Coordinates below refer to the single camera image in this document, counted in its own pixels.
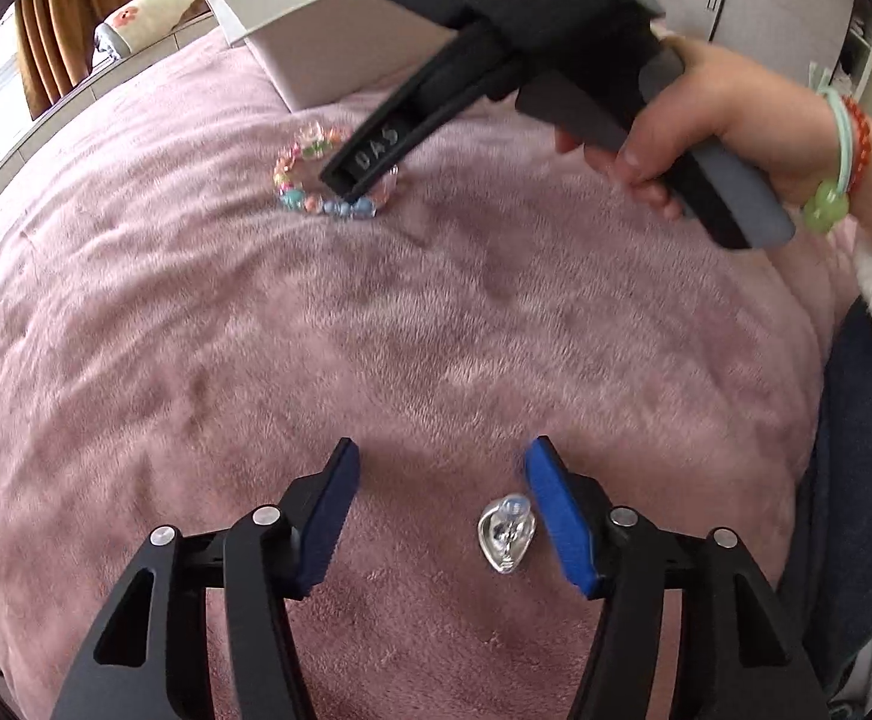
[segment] silver jewelry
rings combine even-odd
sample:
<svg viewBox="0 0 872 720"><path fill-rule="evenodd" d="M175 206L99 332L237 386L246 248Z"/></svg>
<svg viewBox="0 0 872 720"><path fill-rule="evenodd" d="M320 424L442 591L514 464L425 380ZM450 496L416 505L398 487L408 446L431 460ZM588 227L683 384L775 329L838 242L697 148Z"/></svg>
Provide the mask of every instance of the silver jewelry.
<svg viewBox="0 0 872 720"><path fill-rule="evenodd" d="M513 494L492 501L479 518L479 546L500 574L511 574L529 549L535 534L535 514L529 498Z"/></svg>

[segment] red braided bracelet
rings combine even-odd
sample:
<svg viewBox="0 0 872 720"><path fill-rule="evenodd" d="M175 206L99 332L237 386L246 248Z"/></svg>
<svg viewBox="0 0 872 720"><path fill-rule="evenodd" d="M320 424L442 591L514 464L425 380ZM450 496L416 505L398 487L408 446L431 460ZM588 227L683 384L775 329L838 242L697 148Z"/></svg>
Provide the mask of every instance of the red braided bracelet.
<svg viewBox="0 0 872 720"><path fill-rule="evenodd" d="M866 172L866 167L869 167L869 162L872 156L872 143L870 142L870 127L869 119L863 113L859 104L851 97L844 97L843 103L846 104L847 111L855 121L856 130L856 148L855 148L855 163L852 165L852 177L850 177L850 186L847 192L852 194L859 186L862 175Z"/></svg>

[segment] blue bead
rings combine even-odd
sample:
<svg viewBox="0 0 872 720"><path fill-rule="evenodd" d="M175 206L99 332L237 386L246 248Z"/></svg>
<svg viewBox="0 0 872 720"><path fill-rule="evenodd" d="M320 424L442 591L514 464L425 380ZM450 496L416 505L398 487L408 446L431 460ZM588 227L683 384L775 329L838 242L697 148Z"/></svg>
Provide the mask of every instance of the blue bead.
<svg viewBox="0 0 872 720"><path fill-rule="evenodd" d="M306 193L302 189L290 189L282 193L282 202L287 208L293 210L301 208L304 199L306 199Z"/></svg>
<svg viewBox="0 0 872 720"><path fill-rule="evenodd" d="M352 215L360 218L372 218L375 215L375 204L368 197L360 197L352 205Z"/></svg>

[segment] bed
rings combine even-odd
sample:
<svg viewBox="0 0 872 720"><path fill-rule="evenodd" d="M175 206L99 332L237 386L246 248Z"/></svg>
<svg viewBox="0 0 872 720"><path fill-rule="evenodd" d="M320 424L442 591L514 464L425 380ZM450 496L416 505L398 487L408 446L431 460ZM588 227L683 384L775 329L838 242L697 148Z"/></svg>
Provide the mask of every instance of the bed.
<svg viewBox="0 0 872 720"><path fill-rule="evenodd" d="M423 696L447 720L565 715L599 605L545 538L500 576L475 531L524 489L540 434L617 503L735 528L780 576L855 297L845 253L802 232L718 250L554 156L509 103L415 151L376 220L280 210L279 149L383 95L290 115L217 31L81 114L0 198L0 664L29 720L146 533L226 528L341 436L362 487L290 609L319 716L403 720ZM222 616L210 599L230 718ZM677 630L671 605L653 717Z"/></svg>

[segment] blue gripper pad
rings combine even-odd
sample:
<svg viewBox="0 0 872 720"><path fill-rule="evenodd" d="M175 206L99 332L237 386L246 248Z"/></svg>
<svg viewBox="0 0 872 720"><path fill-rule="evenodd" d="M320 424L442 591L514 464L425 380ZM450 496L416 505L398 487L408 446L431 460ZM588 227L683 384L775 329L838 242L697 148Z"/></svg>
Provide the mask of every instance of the blue gripper pad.
<svg viewBox="0 0 872 720"><path fill-rule="evenodd" d="M279 504L299 531L295 585L301 595L325 579L359 488L359 466L359 448L343 439L325 469L294 480Z"/></svg>
<svg viewBox="0 0 872 720"><path fill-rule="evenodd" d="M540 437L532 442L526 451L526 480L556 547L562 573L586 598L595 598L600 587L595 545L569 490L568 476L548 439Z"/></svg>

